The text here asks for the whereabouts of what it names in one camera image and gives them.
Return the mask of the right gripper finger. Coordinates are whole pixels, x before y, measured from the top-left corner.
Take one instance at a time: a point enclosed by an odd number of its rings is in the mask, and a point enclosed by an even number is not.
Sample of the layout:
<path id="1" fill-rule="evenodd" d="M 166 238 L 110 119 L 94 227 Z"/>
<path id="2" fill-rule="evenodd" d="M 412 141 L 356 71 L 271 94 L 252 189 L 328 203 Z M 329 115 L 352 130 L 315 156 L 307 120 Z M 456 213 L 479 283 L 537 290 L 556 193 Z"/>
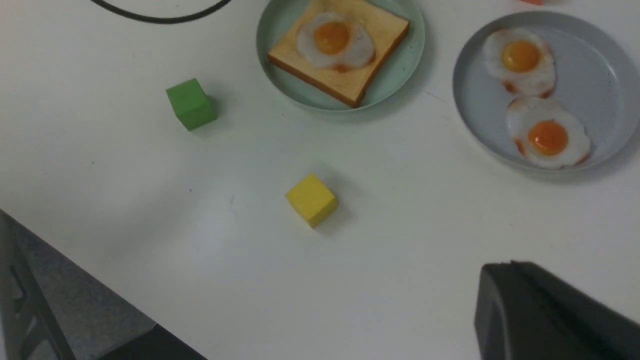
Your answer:
<path id="1" fill-rule="evenodd" d="M 637 360 L 640 327 L 533 262 L 480 270 L 474 328 L 483 360 Z"/>

